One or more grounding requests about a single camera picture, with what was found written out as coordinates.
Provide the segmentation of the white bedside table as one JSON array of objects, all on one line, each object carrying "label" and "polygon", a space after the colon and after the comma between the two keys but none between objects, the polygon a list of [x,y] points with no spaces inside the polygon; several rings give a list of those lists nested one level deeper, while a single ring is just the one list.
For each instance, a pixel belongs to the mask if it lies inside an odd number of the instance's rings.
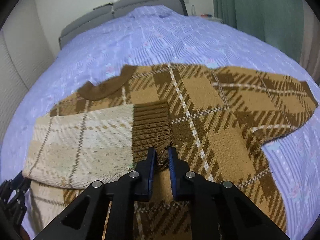
[{"label": "white bedside table", "polygon": [[223,23],[223,20],[222,20],[222,19],[216,18],[216,17],[214,17],[213,15],[202,14],[202,15],[200,15],[200,18],[203,18],[203,19],[205,19],[205,20],[212,21],[212,22]]}]

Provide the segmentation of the purple floral bed sheet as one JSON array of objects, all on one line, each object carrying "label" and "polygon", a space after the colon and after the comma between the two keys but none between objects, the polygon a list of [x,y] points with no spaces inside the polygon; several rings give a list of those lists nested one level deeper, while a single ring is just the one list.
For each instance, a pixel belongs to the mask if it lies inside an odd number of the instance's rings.
[{"label": "purple floral bed sheet", "polygon": [[[241,66],[319,86],[277,48],[228,25],[180,15],[166,7],[133,12],[77,36],[10,112],[1,141],[1,179],[23,168],[36,118],[87,81],[116,76],[124,64],[200,63],[210,68]],[[287,234],[302,239],[319,215],[319,112],[300,130],[263,148],[284,198]]]}]

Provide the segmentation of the green curtain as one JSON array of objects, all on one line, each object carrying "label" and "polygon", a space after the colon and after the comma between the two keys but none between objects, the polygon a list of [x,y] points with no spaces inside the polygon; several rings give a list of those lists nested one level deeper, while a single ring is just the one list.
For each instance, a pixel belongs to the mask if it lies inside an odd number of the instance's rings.
[{"label": "green curtain", "polygon": [[214,16],[300,60],[303,0],[213,0]]}]

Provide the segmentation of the grey upholstered headboard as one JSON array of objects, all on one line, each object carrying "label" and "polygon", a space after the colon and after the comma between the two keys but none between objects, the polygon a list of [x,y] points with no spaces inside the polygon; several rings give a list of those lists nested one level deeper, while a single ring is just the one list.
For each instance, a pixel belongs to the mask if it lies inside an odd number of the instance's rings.
[{"label": "grey upholstered headboard", "polygon": [[77,35],[105,22],[122,17],[138,7],[156,5],[164,5],[181,15],[188,15],[184,0],[118,0],[116,2],[109,2],[93,9],[91,12],[67,25],[61,31],[59,37],[60,48],[63,48]]}]

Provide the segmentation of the brown plaid knit sweater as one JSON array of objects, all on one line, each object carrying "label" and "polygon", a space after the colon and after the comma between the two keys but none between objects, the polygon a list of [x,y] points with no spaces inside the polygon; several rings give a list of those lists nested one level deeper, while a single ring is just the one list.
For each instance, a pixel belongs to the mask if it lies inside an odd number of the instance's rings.
[{"label": "brown plaid knit sweater", "polygon": [[135,204],[135,239],[190,239],[185,203],[169,192],[167,148],[204,178],[232,181],[281,230],[285,205],[263,144],[304,126],[318,102],[293,77],[200,64],[125,65],[90,82],[39,117],[23,174],[41,231],[91,182],[114,182],[157,151],[149,203]]}]

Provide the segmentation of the clear plastic bottle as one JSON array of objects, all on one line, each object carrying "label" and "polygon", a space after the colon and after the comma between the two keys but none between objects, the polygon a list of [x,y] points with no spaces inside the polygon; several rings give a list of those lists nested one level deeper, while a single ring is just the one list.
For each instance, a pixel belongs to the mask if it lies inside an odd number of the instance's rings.
[{"label": "clear plastic bottle", "polygon": [[191,14],[193,15],[193,16],[196,16],[196,10],[195,10],[195,5],[191,5]]}]

